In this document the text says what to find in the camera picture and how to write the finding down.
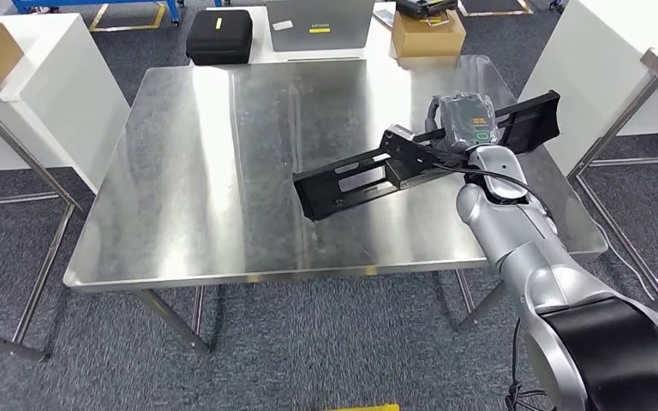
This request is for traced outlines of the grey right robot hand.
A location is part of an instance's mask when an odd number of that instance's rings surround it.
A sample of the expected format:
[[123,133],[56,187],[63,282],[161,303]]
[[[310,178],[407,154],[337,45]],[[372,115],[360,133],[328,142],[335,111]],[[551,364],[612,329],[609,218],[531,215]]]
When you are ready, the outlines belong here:
[[457,92],[436,95],[425,120],[429,145],[442,152],[463,153],[479,145],[500,141],[494,105],[488,95]]

